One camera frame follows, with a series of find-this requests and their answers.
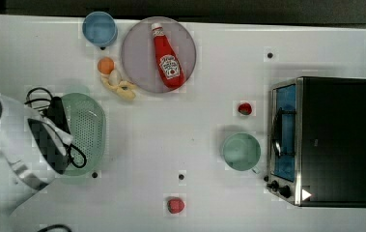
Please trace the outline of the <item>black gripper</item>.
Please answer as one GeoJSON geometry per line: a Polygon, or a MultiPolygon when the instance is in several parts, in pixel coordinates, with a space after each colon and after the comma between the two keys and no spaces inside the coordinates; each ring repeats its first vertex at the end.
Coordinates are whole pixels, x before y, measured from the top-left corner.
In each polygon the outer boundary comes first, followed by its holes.
{"type": "Polygon", "coordinates": [[[46,163],[58,174],[64,174],[70,163],[68,148],[72,136],[62,100],[52,98],[41,119],[30,118],[27,122],[46,163]]]}

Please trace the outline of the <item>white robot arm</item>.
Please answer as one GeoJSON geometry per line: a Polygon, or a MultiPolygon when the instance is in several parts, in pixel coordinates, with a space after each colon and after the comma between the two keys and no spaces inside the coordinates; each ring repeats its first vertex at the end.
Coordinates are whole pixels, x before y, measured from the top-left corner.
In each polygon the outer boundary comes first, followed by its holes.
{"type": "Polygon", "coordinates": [[[0,211],[11,213],[62,176],[72,141],[39,111],[0,95],[0,211]]]}

